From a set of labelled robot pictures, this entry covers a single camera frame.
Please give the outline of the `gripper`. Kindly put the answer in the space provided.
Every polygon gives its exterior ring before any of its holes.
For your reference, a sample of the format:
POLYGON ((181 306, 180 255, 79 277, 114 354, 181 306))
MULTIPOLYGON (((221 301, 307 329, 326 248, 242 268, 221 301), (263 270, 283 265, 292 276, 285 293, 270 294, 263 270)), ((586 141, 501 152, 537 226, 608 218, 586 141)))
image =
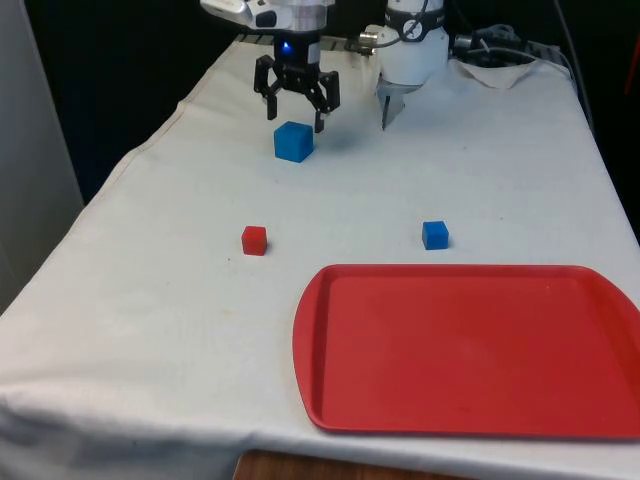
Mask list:
POLYGON ((319 31, 277 31, 274 34, 274 58, 256 59, 254 91, 267 106, 267 119, 277 117, 277 94, 282 88, 284 70, 305 72, 302 93, 315 110, 314 132, 324 130, 324 118, 340 106, 340 83, 337 71, 320 72, 321 35, 319 31))

